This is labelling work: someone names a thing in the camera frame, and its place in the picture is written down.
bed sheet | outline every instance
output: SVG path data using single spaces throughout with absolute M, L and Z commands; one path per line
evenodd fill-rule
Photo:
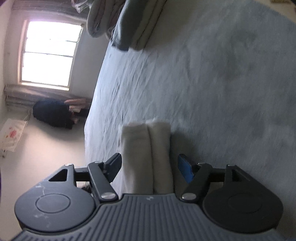
M 296 25 L 250 0 L 168 0 L 146 48 L 109 46 L 85 126 L 86 159 L 106 161 L 118 126 L 172 125 L 179 153 L 236 164 L 278 195 L 278 230 L 296 236 Z

folded towel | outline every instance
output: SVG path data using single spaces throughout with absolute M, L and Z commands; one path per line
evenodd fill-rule
M 122 168 L 111 186 L 119 197 L 123 193 L 152 194 L 151 144 L 146 124 L 129 124 L 121 129 Z
M 108 31 L 114 0 L 94 0 L 86 21 L 86 30 L 94 38 Z
M 112 37 L 113 30 L 117 24 L 117 20 L 120 16 L 120 13 L 123 9 L 123 6 L 125 4 L 126 0 L 115 0 L 114 6 L 112 8 L 111 16 L 109 19 L 109 28 L 106 32 L 106 37 L 110 40 Z
M 168 123 L 148 121 L 125 125 L 121 128 L 119 146 L 122 168 L 111 183 L 119 197 L 123 193 L 173 192 Z
M 147 121 L 151 140 L 153 190 L 157 194 L 173 193 L 173 174 L 170 166 L 170 124 Z

gray plastic panel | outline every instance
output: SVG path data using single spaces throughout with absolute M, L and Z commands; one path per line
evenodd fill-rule
M 23 231 L 13 241 L 284 241 L 275 230 L 238 234 L 213 224 L 199 206 L 183 203 L 175 194 L 124 195 L 102 205 L 85 226 L 60 235 Z

screw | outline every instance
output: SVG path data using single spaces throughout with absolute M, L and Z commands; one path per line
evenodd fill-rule
M 182 195 L 182 199 L 185 201 L 193 201 L 196 199 L 196 195 L 194 193 L 187 192 Z
M 113 192 L 104 192 L 101 197 L 105 200 L 112 200 L 116 197 L 116 194 Z

round black disc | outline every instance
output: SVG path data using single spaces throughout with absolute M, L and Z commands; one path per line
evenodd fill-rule
M 208 194 L 202 207 L 211 221 L 238 233 L 259 233 L 275 228 L 283 212 L 276 195 L 251 182 L 228 183 Z
M 78 226 L 93 213 L 95 203 L 86 191 L 74 186 L 52 189 L 48 182 L 42 184 L 23 194 L 15 204 L 15 215 L 23 228 L 61 232 Z

